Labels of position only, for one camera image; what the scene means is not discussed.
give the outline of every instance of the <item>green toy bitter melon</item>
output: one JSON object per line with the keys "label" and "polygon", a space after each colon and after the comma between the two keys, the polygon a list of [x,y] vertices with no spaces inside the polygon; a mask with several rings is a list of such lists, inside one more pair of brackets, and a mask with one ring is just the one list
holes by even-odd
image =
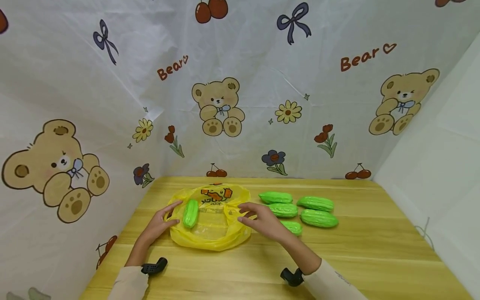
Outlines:
{"label": "green toy bitter melon", "polygon": [[301,197],[300,200],[298,200],[297,205],[326,212],[331,212],[334,208],[332,200],[313,196]]}
{"label": "green toy bitter melon", "polygon": [[293,222],[293,221],[280,221],[280,223],[283,224],[288,230],[290,230],[291,233],[293,233],[296,236],[301,235],[302,228],[300,223]]}
{"label": "green toy bitter melon", "polygon": [[292,195],[286,192],[263,192],[258,194],[258,196],[267,204],[293,202]]}
{"label": "green toy bitter melon", "polygon": [[300,219],[308,225],[317,227],[328,228],[338,225],[338,220],[334,215],[321,210],[305,209],[300,214]]}
{"label": "green toy bitter melon", "polygon": [[267,205],[277,217],[291,218],[299,213],[298,207],[292,203],[272,203]]}
{"label": "green toy bitter melon", "polygon": [[197,223],[198,219],[198,202],[190,199],[183,211],[183,225],[186,228],[192,228]]}

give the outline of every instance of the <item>white curtain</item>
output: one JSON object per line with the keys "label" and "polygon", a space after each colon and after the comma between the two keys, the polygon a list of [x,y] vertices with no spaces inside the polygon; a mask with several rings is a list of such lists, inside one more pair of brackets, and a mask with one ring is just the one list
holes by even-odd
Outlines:
{"label": "white curtain", "polygon": [[0,10],[0,295],[24,299],[76,299],[155,178],[370,180],[480,30],[475,0]]}

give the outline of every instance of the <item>white sleeve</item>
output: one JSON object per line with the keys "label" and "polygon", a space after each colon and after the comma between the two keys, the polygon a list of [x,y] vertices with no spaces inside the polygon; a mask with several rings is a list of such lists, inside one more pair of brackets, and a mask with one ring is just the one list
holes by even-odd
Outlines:
{"label": "white sleeve", "polygon": [[108,300],[142,300],[148,287],[148,275],[141,269],[140,266],[120,269]]}
{"label": "white sleeve", "polygon": [[303,280],[308,291],[321,300],[367,300],[356,287],[346,281],[332,266],[322,259],[320,267]]}

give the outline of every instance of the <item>bow print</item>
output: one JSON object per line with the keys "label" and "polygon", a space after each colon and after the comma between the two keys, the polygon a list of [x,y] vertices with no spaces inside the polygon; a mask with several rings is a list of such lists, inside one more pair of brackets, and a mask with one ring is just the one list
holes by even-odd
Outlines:
{"label": "bow print", "polygon": [[77,158],[76,160],[73,161],[73,168],[67,171],[67,174],[70,175],[70,177],[76,177],[80,178],[80,176],[83,177],[83,175],[79,172],[82,168],[84,167],[84,163],[81,159]]}
{"label": "bow print", "polygon": [[93,32],[93,39],[95,40],[95,44],[102,50],[105,49],[105,46],[107,46],[107,51],[108,51],[108,55],[110,55],[110,59],[112,60],[114,65],[117,65],[117,62],[113,58],[112,52],[110,51],[109,45],[115,49],[117,54],[119,53],[119,51],[117,50],[117,47],[115,47],[115,45],[112,42],[107,40],[108,28],[107,28],[107,25],[105,24],[105,21],[103,20],[100,20],[100,31],[102,32],[102,34],[98,33],[97,31]]}
{"label": "bow print", "polygon": [[230,110],[230,105],[224,105],[220,108],[216,108],[217,113],[220,113],[222,116],[225,115],[224,113],[225,111],[229,111],[229,110]]}
{"label": "bow print", "polygon": [[403,109],[404,108],[411,108],[414,105],[415,105],[415,101],[410,100],[410,101],[407,101],[405,103],[399,102],[398,105],[396,106],[396,108],[398,108],[398,111],[403,114]]}
{"label": "bow print", "polygon": [[302,2],[299,5],[297,5],[297,7],[293,10],[291,19],[283,14],[279,16],[278,19],[276,20],[276,26],[280,30],[284,30],[288,26],[290,26],[290,29],[288,30],[288,36],[287,36],[287,41],[290,45],[293,44],[293,28],[295,28],[295,25],[300,27],[307,34],[307,37],[312,35],[310,28],[306,24],[298,22],[298,20],[303,18],[307,13],[308,13],[308,4],[306,2]]}

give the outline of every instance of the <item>wooden table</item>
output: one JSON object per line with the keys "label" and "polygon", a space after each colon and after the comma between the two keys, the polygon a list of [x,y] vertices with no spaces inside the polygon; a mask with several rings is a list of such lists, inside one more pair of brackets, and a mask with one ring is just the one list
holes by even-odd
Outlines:
{"label": "wooden table", "polygon": [[[136,238],[176,191],[215,181],[207,177],[157,179],[81,299],[107,298]],[[258,193],[268,190],[289,192],[295,201],[305,195],[333,200],[338,227],[321,229],[304,224],[301,239],[370,300],[471,299],[374,182],[254,178],[224,178],[222,182],[246,187],[252,202],[259,202]],[[164,256],[168,267],[149,280],[144,299],[313,299],[304,285],[291,288],[283,282],[280,272],[284,267],[294,271],[295,264],[283,248],[254,231],[245,243],[223,252],[180,247],[168,233],[150,249],[148,262],[155,263]]]}

